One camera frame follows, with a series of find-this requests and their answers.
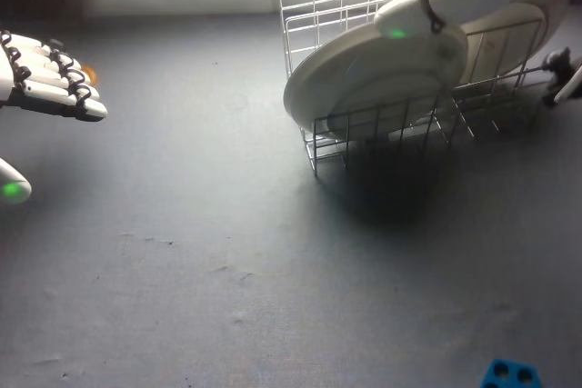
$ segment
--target green glowing light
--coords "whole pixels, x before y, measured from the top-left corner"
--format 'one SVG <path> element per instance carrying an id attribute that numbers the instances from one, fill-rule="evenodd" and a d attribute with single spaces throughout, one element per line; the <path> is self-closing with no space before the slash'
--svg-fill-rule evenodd
<path id="1" fill-rule="evenodd" d="M 22 195 L 22 193 L 23 193 L 22 186 L 14 182 L 12 182 L 11 184 L 6 184 L 2 187 L 2 195 L 7 199 L 18 197 Z"/>
<path id="2" fill-rule="evenodd" d="M 406 32 L 400 29 L 393 29 L 392 31 L 390 31 L 390 36 L 392 38 L 404 38 L 406 36 Z"/>

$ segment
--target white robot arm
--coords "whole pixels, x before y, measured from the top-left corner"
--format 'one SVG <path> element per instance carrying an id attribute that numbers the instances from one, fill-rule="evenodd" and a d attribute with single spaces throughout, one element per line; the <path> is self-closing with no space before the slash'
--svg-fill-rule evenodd
<path id="1" fill-rule="evenodd" d="M 86 122 L 107 117 L 91 78 L 61 43 L 3 31 L 0 45 L 0 109 L 15 106 Z M 0 204 L 22 203 L 31 192 L 30 183 L 0 159 Z"/>

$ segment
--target metal wire dish rack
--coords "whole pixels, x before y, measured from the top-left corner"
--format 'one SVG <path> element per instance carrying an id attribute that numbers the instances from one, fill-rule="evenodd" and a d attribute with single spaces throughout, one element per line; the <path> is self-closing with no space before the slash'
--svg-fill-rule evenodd
<path id="1" fill-rule="evenodd" d="M 356 25 L 373 20 L 379 6 L 389 0 L 279 0 L 287 78 L 295 68 L 318 47 Z M 530 20 L 508 26 L 481 29 L 467 34 L 469 44 L 477 45 L 477 56 L 471 62 L 472 71 L 466 84 L 452 93 L 409 97 L 393 104 L 383 104 L 345 114 L 334 114 L 334 125 L 343 125 L 340 139 L 324 135 L 330 117 L 313 121 L 312 131 L 300 129 L 309 162 L 317 176 L 318 163 L 338 158 L 348 165 L 350 144 L 356 130 L 370 133 L 366 146 L 377 149 L 381 144 L 395 146 L 400 151 L 404 143 L 413 143 L 423 154 L 429 138 L 435 137 L 447 147 L 453 138 L 468 134 L 470 138 L 487 137 L 504 129 L 525 132 L 532 125 L 539 108 L 541 67 L 527 68 L 527 59 L 534 49 L 541 21 Z M 473 73 L 484 49 L 484 36 L 504 31 L 497 70 L 488 79 L 473 81 Z M 529 32 L 531 44 L 523 63 L 511 74 L 499 75 L 509 36 L 513 32 Z M 383 124 L 398 128 L 386 133 L 378 129 Z"/>

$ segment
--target gray fabric surface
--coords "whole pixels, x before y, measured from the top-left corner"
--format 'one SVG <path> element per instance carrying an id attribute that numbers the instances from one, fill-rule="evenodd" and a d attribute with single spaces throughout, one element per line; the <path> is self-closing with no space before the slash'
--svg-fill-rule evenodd
<path id="1" fill-rule="evenodd" d="M 582 54 L 580 10 L 551 48 Z M 275 16 L 54 33 L 99 124 L 0 113 L 3 388 L 477 387 L 582 378 L 582 105 L 444 163 L 317 181 Z"/>

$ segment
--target blue object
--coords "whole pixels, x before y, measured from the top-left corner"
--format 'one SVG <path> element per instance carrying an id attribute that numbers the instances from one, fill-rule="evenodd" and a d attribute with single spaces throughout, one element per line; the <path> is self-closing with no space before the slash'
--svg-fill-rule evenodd
<path id="1" fill-rule="evenodd" d="M 489 365 L 481 388 L 542 388 L 542 383 L 535 367 L 496 359 Z"/>

